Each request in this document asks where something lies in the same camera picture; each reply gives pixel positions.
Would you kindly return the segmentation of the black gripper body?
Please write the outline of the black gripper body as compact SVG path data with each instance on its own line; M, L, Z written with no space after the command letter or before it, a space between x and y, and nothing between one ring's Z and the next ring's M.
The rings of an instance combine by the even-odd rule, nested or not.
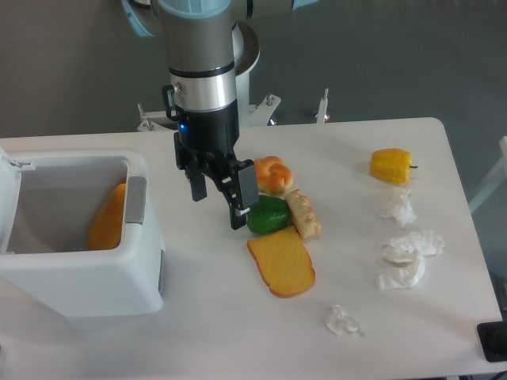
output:
M178 131L174 135L177 167L201 169L218 179L227 177L229 163L236 159L238 102L206 112L180 107L176 110L179 116Z

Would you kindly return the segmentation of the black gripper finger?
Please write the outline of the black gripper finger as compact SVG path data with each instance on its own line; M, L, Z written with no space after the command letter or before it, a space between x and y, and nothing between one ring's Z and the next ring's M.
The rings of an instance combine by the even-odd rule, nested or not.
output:
M214 161L209 170L210 178L227 201L231 229L238 230L246 224L250 208L259 201L254 162L250 159Z
M198 157L192 157L185 166L185 175L189 181L193 201L201 201L207 197L205 175Z

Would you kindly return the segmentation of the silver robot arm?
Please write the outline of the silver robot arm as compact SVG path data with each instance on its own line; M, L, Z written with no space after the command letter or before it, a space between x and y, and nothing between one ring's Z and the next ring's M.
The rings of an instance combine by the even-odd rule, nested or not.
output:
M260 48L246 20L293 11L305 1L137 1L162 26L170 82L162 88L173 135L177 167L189 180L194 201L207 195L210 178L229 206L231 227L246 224L258 202L254 163L236 158L241 127L250 107L250 71Z

